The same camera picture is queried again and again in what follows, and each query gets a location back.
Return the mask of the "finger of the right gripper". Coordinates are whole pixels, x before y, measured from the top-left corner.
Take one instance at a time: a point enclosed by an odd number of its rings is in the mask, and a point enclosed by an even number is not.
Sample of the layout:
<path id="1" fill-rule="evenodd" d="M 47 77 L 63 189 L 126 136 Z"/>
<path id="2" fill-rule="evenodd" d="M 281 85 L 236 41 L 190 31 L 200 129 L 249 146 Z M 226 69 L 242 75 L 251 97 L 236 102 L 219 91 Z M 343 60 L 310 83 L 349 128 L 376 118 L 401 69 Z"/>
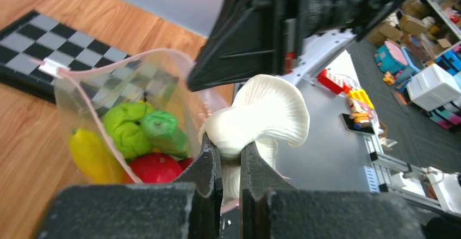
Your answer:
<path id="1" fill-rule="evenodd" d="M 187 77 L 188 89 L 196 92 L 258 74 L 289 73 L 285 26 L 294 19 L 296 1 L 224 0 Z"/>

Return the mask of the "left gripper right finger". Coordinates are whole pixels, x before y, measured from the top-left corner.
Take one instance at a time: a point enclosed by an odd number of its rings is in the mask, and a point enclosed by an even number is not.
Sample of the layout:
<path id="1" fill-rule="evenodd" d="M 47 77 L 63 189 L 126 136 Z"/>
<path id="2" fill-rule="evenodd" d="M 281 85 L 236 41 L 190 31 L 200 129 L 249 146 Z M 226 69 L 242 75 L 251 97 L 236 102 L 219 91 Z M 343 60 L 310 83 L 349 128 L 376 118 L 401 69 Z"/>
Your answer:
<path id="1" fill-rule="evenodd" d="M 241 238 L 423 238 L 414 211 L 390 193 L 298 190 L 251 143 L 241 152 Z"/>

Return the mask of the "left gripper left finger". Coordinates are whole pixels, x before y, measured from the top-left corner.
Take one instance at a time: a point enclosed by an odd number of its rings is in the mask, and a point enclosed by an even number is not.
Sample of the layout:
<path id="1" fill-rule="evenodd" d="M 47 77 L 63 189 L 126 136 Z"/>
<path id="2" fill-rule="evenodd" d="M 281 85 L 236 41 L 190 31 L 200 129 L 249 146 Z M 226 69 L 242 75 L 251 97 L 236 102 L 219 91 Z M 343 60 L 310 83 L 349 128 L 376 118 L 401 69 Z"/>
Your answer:
<path id="1" fill-rule="evenodd" d="M 207 135 L 201 152 L 167 184 L 75 185 L 47 204 L 35 238 L 218 238 L 223 184 Z"/>

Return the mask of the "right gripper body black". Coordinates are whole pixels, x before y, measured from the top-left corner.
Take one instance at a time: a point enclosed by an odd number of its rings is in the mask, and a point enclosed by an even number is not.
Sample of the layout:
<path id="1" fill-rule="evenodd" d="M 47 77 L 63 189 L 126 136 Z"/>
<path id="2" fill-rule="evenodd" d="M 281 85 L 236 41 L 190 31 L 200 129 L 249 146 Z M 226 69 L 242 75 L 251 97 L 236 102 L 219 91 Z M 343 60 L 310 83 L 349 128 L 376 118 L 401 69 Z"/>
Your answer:
<path id="1" fill-rule="evenodd" d="M 298 29 L 302 37 L 332 29 L 351 30 L 358 38 L 389 16 L 404 0 L 298 0 Z"/>

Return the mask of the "dark red pomegranate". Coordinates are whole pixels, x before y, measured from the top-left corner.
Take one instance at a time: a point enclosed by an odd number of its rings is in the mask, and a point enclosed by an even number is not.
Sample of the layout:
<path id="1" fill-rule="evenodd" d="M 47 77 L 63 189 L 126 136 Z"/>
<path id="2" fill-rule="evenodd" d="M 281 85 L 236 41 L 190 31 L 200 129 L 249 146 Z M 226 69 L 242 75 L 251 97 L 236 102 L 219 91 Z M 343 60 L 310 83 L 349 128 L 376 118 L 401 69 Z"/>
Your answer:
<path id="1" fill-rule="evenodd" d="M 148 153 L 128 165 L 143 183 L 170 183 L 193 162 L 193 158 L 176 160 L 164 153 Z"/>

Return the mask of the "white oyster mushroom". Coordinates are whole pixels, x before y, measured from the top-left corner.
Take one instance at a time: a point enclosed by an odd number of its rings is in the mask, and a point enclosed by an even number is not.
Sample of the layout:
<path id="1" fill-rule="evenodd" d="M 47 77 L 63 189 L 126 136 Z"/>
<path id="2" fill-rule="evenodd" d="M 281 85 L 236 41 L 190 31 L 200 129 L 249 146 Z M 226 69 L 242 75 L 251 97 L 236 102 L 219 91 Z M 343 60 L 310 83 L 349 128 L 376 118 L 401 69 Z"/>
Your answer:
<path id="1" fill-rule="evenodd" d="M 274 168 L 278 141 L 299 147 L 305 143 L 309 127 L 309 112 L 295 85 L 266 74 L 249 79 L 232 105 L 210 115 L 198 133 L 200 140 L 207 134 L 219 149 L 224 199 L 234 206 L 239 198 L 244 147 L 255 143 L 262 159 Z"/>

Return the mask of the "green cucumber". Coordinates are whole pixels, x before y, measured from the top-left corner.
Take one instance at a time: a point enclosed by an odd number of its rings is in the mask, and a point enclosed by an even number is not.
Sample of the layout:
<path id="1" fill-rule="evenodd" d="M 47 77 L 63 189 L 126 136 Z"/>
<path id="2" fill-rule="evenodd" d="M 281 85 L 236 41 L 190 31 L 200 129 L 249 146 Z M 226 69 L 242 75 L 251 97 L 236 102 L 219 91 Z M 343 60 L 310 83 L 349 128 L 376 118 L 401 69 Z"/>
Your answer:
<path id="1" fill-rule="evenodd" d="M 156 110 L 146 114 L 141 119 L 140 126 L 154 148 L 178 159 L 190 156 L 189 139 L 174 115 L 167 111 Z"/>

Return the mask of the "clear zip top bag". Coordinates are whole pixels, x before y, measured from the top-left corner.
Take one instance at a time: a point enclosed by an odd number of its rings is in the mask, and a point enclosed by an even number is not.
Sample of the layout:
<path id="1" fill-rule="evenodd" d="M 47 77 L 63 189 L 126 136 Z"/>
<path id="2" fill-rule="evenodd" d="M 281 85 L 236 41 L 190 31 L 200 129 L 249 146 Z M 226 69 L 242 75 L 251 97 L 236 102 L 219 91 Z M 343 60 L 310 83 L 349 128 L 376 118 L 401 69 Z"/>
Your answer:
<path id="1" fill-rule="evenodd" d="M 53 78 L 72 159 L 90 183 L 169 183 L 199 155 L 199 127 L 228 103 L 215 89 L 188 90 L 193 64 L 166 48 L 86 71 L 39 63 Z"/>

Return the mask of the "green vegetable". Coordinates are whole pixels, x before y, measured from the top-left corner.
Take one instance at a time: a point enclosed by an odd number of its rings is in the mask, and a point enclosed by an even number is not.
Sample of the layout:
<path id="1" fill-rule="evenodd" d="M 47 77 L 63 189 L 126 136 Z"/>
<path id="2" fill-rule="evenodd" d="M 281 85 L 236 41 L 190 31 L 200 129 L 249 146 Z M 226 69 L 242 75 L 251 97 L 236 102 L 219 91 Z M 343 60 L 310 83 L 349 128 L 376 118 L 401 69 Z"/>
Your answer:
<path id="1" fill-rule="evenodd" d="M 102 122 L 117 150 L 125 159 L 149 153 L 153 146 L 143 132 L 140 122 L 154 108 L 146 103 L 121 103 L 111 108 Z"/>

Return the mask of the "yellow banana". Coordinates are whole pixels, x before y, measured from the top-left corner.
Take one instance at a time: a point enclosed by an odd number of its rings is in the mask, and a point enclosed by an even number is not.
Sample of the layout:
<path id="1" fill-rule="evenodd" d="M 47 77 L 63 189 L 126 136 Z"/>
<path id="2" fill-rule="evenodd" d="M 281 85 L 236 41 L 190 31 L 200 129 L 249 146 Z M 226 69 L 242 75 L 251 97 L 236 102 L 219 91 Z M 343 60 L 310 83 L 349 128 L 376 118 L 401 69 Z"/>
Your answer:
<path id="1" fill-rule="evenodd" d="M 118 184 L 124 169 L 112 152 L 92 131 L 77 128 L 68 140 L 68 148 L 76 166 L 92 184 Z"/>

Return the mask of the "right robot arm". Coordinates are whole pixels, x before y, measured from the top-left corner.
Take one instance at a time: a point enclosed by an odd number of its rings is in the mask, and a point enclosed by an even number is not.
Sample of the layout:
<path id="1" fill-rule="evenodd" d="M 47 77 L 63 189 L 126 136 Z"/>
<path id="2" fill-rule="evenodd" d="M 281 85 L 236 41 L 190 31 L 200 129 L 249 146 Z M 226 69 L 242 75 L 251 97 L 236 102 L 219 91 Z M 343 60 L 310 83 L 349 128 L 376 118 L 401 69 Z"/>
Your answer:
<path id="1" fill-rule="evenodd" d="M 315 76 L 405 0 L 224 0 L 187 77 L 191 91 L 257 74 Z"/>

